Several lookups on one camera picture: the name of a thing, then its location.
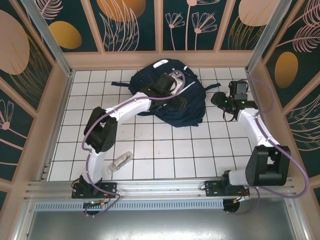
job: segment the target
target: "navy backpack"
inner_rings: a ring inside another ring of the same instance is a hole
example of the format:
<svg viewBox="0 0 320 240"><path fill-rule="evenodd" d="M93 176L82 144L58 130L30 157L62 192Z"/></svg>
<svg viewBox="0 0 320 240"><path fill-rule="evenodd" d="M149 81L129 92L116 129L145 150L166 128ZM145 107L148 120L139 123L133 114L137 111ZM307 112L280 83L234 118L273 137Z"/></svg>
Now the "navy backpack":
<svg viewBox="0 0 320 240"><path fill-rule="evenodd" d="M168 105L161 105L138 115L155 115L176 128L198 126L198 124L202 123L206 113L206 91L221 85L217 83L204 88L197 79L197 75L179 60L169 58L159 60L138 71L132 76L130 83L112 82L111 85L128 87L130 92L135 95L141 88L157 82L162 74L170 74L174 70L181 71L185 76L184 89L179 95L187 100L186 106L178 110Z"/></svg>

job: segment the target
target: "purple cable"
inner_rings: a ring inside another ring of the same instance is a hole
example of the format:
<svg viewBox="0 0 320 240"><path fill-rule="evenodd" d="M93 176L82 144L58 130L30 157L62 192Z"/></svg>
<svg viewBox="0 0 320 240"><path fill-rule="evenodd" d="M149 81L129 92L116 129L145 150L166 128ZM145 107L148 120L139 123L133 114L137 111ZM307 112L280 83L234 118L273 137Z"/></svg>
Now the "purple cable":
<svg viewBox="0 0 320 240"><path fill-rule="evenodd" d="M304 181L305 181L305 186L304 186L304 189L302 192L300 192L299 194L296 194L296 195L285 195L285 194L282 194L282 193L279 193L279 192L276 192L268 187L265 187L265 186L260 186L260 188L264 189L264 190L267 190L268 192L270 193L273 193L279 197L282 197L282 198L286 198L286 199L297 199L297 198L300 198L302 197L304 194L306 194L306 192L308 191L309 189L309 178L308 178L308 175L306 173L306 171L304 170L304 168L298 163L297 160L295 160L292 156L290 156L288 153L286 153L281 147L279 147L277 144L275 144L272 140L270 140L268 138L268 135L265 133L265 131L263 130L262 126L260 125L259 123L259 119L258 119L258 115L260 115L261 113L264 113L264 114L267 114L267 113L270 113L272 108L274 107L274 104L275 104L275 98L274 98L274 95L273 95L273 92L272 90L270 89L270 87L263 81L259 80L259 79L255 79L255 78L248 78L249 81L256 81L256 82L259 82L261 84L263 84L269 91L270 93L270 96L271 96L271 106L270 108L267 110L267 111L258 111L256 113L256 115L254 116L254 119L255 119L255 122L258 126L258 128L260 129L260 131L262 132L263 136L268 140L268 142L274 146L279 152L281 152L282 154L284 154L287 158L289 158L298 168L299 170L302 172L303 174L303 177L304 177Z"/></svg>
<svg viewBox="0 0 320 240"><path fill-rule="evenodd" d="M256 202L256 205L254 206L254 208L252 210L246 211L246 212L232 212L232 211L227 211L226 214L231 214L231 215L236 215L236 216L243 216L243 215L247 215L252 213L253 211L255 211L259 205L260 202L260 192L258 190L257 187L253 186L252 188L254 188L256 190L256 193L258 194L258 199Z"/></svg>
<svg viewBox="0 0 320 240"><path fill-rule="evenodd" d="M149 99L149 100L155 100L155 101L158 101L158 100L169 100L169 99L172 99L174 97L176 97L177 95L179 95L180 91L185 87L185 84L186 84L186 78L185 78L185 75L179 71L179 70L174 70L172 73L170 73L170 75L172 75L173 73L179 73L181 74L182 76L182 85L180 86L180 88L178 89L178 91L173 94L173 95L170 95L170 96L166 96L166 97L149 97L149 96L140 96L140 97L137 97L137 98L134 98L134 99L131 99L129 101L126 101L126 102L123 102L122 104L120 104L119 106L117 106L116 108L114 108L113 110L107 112L106 114L102 115L101 117L99 117L94 123L93 125L89 128L89 130L87 131L87 133L84 135L84 138L83 138L83 141L82 141L82 144L81 144L81 147L83 150L85 151L88 151L89 154L88 154L88 157L86 159L86 162L85 162L85 171L86 171L86 176L90 182L90 184L97 190L99 190L100 192L102 193L105 193L105 194L108 194L108 195L113 195L113 196L117 196L118 198L113 202L111 203L106 209L104 209L103 211L100 211L98 212L97 214L95 215L89 215L88 212L87 212L87 209L90 207L90 205L88 205L85 209L84 209L84 212L86 214L86 216L91 216L92 218L94 218L95 216L98 216L98 215L101 215L101 214L104 214L106 211L108 211L110 208L112 208L112 206L119 201L119 199L121 198L121 195L118 194L118 193L115 193L115 192L110 192L110 191L105 191L103 189L101 189L100 187L98 187L97 185L94 184L94 182L92 181L90 175L89 175L89 161L90 161L90 155L92 154L92 150L90 148L86 148L85 147L85 143L86 143L86 140L88 138L88 136L90 135L90 133L92 132L92 130L104 119L106 118L107 116L109 116L110 114L113 114L115 113L116 111L118 111L120 108L122 108L123 106L129 104L129 103L132 103L132 102L136 102L138 100L141 100L141 99Z"/></svg>

